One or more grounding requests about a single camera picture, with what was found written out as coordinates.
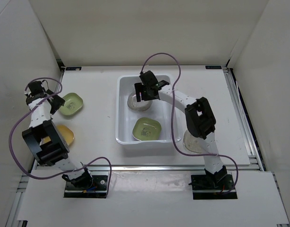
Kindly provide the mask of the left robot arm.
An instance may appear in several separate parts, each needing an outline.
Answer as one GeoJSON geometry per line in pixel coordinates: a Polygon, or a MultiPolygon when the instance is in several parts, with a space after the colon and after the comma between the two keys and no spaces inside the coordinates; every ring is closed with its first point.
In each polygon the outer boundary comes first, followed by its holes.
{"type": "Polygon", "coordinates": [[[22,137],[36,161],[40,165],[59,168],[64,172],[62,178],[76,188],[90,188],[93,177],[86,167],[71,160],[69,146],[52,121],[52,116],[65,104],[65,100],[45,89],[40,80],[28,83],[25,95],[31,119],[22,137]]]}

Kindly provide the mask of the green plate with panda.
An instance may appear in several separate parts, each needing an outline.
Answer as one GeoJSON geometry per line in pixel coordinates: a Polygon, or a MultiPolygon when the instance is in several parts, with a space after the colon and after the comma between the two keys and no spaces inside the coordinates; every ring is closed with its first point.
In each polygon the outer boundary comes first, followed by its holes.
{"type": "Polygon", "coordinates": [[[158,140],[162,131],[161,124],[151,118],[139,118],[132,130],[132,135],[139,141],[158,140]]]}

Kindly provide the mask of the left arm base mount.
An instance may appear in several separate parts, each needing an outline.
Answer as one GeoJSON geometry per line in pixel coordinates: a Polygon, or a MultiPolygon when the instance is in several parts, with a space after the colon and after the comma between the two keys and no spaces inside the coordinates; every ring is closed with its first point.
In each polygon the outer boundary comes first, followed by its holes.
{"type": "Polygon", "coordinates": [[[63,174],[62,179],[66,181],[64,188],[64,198],[90,198],[105,199],[108,195],[109,176],[91,175],[85,171],[75,179],[63,174]]]}

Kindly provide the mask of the clear plate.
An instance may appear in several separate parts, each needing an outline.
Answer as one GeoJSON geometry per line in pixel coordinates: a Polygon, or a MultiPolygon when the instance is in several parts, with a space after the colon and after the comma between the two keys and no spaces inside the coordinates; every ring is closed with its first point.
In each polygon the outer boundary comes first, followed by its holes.
{"type": "Polygon", "coordinates": [[[206,141],[202,138],[196,138],[192,136],[188,130],[186,130],[184,133],[183,144],[185,148],[191,152],[198,154],[208,153],[206,141]]]}
{"type": "Polygon", "coordinates": [[[128,107],[131,110],[138,111],[138,112],[143,112],[143,111],[148,110],[151,107],[152,103],[153,103],[152,100],[150,101],[141,100],[140,102],[138,102],[136,99],[136,94],[134,92],[132,92],[128,96],[128,100],[127,100],[128,107]]]}

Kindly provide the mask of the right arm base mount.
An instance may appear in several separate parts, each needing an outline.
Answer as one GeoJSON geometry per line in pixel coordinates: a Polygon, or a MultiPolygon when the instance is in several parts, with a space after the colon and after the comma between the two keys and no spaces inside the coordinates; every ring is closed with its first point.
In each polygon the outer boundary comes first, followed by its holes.
{"type": "Polygon", "coordinates": [[[234,180],[227,174],[220,182],[214,184],[206,175],[191,175],[193,200],[235,200],[238,198],[233,189],[234,180]]]}

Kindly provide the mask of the yellow square plate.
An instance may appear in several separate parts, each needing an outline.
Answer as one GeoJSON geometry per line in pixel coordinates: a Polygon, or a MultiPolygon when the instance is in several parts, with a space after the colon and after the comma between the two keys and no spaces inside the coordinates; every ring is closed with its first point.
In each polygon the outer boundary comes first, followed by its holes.
{"type": "MultiPolygon", "coordinates": [[[[59,134],[63,137],[68,146],[70,146],[74,142],[74,133],[67,126],[60,124],[55,125],[55,128],[59,132],[59,134]]],[[[42,139],[41,145],[46,144],[50,141],[51,141],[50,136],[46,136],[45,138],[42,139]]]]}

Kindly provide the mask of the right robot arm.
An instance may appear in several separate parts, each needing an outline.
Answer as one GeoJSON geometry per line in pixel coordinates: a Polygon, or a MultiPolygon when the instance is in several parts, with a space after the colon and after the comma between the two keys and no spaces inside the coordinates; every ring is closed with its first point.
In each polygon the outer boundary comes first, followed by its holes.
{"type": "Polygon", "coordinates": [[[190,97],[180,91],[175,91],[172,84],[165,80],[158,81],[149,70],[140,73],[140,82],[136,83],[136,100],[161,100],[181,110],[185,114],[188,132],[197,138],[198,144],[204,150],[206,184],[211,189],[217,189],[227,175],[226,167],[218,156],[215,142],[216,118],[207,98],[190,97]]]}

